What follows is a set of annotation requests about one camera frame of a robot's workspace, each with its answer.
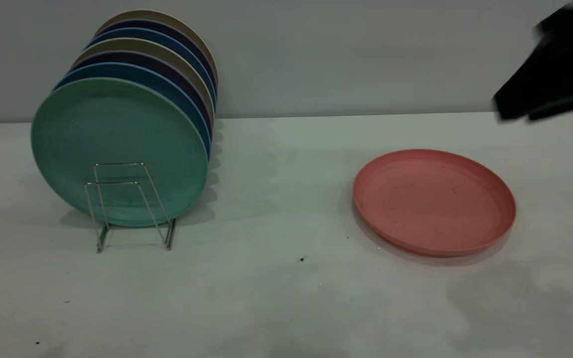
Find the gray wall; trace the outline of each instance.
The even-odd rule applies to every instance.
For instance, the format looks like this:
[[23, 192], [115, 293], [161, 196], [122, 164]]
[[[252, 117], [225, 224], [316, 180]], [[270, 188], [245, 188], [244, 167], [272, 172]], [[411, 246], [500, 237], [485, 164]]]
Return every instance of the gray wall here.
[[106, 19], [149, 7], [211, 48], [220, 117], [480, 111], [559, 0], [0, 0], [0, 122], [31, 120]]

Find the navy blue plate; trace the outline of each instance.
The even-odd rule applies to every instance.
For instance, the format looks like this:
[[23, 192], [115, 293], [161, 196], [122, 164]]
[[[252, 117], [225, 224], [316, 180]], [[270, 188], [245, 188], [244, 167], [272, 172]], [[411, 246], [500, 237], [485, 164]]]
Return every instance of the navy blue plate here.
[[[179, 32], [178, 30], [175, 30], [173, 27], [165, 25], [164, 23], [160, 23], [160, 22], [152, 21], [152, 20], [125, 20], [125, 21], [120, 21], [120, 22], [114, 23], [114, 24], [106, 27], [105, 29], [103, 29], [97, 35], [97, 37], [101, 36], [102, 34], [105, 34], [107, 32], [110, 32], [112, 30], [133, 28], [133, 27], [140, 27], [141, 29], [149, 29], [149, 30], [161, 32], [161, 33], [166, 34], [167, 36], [170, 36], [171, 38], [177, 40], [178, 42], [182, 43], [185, 47], [187, 47], [189, 49], [189, 51], [194, 56], [196, 56], [196, 58], [200, 61], [202, 66], [205, 68], [205, 70], [207, 70], [207, 73], [209, 73], [209, 77], [211, 78], [211, 83], [212, 84], [216, 83], [216, 75], [214, 74], [214, 70], [213, 70], [213, 68], [211, 68], [211, 64], [209, 63], [209, 60], [207, 59], [205, 54], [203, 54], [203, 52], [200, 50], [200, 48], [198, 48], [198, 46], [193, 41], [191, 41], [191, 39], [189, 39], [189, 37], [187, 37], [187, 35], [182, 34], [182, 32]], [[217, 88], [216, 88], [216, 97], [218, 97], [218, 89]]]
[[107, 32], [102, 32], [102, 34], [96, 36], [87, 46], [86, 48], [99, 43], [101, 41], [105, 41], [107, 39], [113, 38], [139, 38], [139, 39], [146, 39], [149, 41], [154, 41], [159, 45], [163, 45], [168, 49], [176, 52], [182, 58], [184, 58], [191, 67], [198, 72], [201, 79], [207, 84], [207, 88], [209, 89], [209, 94], [211, 95], [211, 99], [214, 103], [216, 103], [216, 84], [214, 79], [209, 76], [209, 73], [202, 65], [200, 60], [191, 52], [185, 45], [178, 42], [171, 36], [168, 36], [162, 32], [150, 30], [150, 29], [143, 29], [141, 27], [126, 27], [116, 30], [110, 30]]

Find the beige plate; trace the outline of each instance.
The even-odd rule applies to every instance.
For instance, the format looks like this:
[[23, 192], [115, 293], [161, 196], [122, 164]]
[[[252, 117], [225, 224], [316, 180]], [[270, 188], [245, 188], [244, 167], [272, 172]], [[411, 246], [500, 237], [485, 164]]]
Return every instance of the beige plate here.
[[202, 50], [203, 54], [209, 60], [209, 64], [211, 64], [211, 68], [213, 69], [214, 75], [216, 75], [216, 85], [218, 84], [218, 70], [216, 69], [216, 62], [213, 60], [211, 56], [211, 52], [209, 52], [209, 48], [205, 45], [205, 42], [198, 36], [198, 34], [191, 29], [186, 23], [178, 20], [177, 18], [158, 11], [147, 10], [147, 9], [137, 9], [137, 10], [130, 10], [124, 13], [117, 14], [113, 18], [105, 21], [103, 25], [98, 28], [98, 31], [94, 36], [96, 37], [99, 32], [110, 25], [114, 25], [114, 23], [125, 21], [125, 20], [152, 20], [157, 21], [160, 23], [164, 23], [167, 26], [172, 27], [173, 29], [185, 34], [193, 41], [199, 48]]
[[70, 71], [84, 59], [107, 51], [140, 52], [141, 54], [156, 57], [157, 59], [164, 61], [171, 65], [173, 68], [177, 69], [180, 73], [187, 77], [189, 82], [193, 84], [194, 88], [196, 88], [198, 91], [198, 95], [202, 97], [202, 100], [205, 102], [205, 106], [207, 107], [207, 111], [209, 112], [209, 120], [211, 120], [211, 125], [213, 125], [213, 100], [209, 94], [209, 90], [207, 90], [207, 85], [202, 81], [202, 78], [198, 72], [196, 72], [196, 70], [194, 70], [193, 67], [191, 67], [191, 65], [176, 52], [173, 52], [167, 47], [159, 45], [153, 41], [136, 38], [114, 38], [101, 41], [100, 43], [96, 43], [93, 46], [86, 48], [86, 50], [84, 50], [75, 60], [75, 63], [72, 64]]

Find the green plate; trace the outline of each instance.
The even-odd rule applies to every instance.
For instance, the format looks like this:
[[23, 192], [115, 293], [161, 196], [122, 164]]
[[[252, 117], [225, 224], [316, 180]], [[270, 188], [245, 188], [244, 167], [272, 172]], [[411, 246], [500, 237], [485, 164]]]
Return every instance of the green plate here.
[[[157, 92], [131, 81], [84, 79], [54, 91], [32, 122], [32, 153], [39, 171], [68, 204], [89, 215], [85, 185], [93, 167], [145, 163], [169, 218], [190, 209], [207, 180], [207, 153], [187, 116]], [[166, 221], [143, 166], [98, 166], [101, 182], [141, 184], [158, 223]], [[107, 221], [151, 226], [136, 185], [101, 186]], [[98, 191], [89, 186], [97, 220], [103, 221]]]

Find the pink plate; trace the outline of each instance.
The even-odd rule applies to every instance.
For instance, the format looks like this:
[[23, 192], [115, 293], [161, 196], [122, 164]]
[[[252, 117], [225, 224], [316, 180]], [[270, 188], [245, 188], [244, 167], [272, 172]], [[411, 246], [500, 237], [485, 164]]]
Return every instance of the pink plate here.
[[516, 218], [500, 177], [439, 150], [393, 152], [357, 174], [353, 199], [380, 236], [428, 256], [464, 256], [499, 242]]

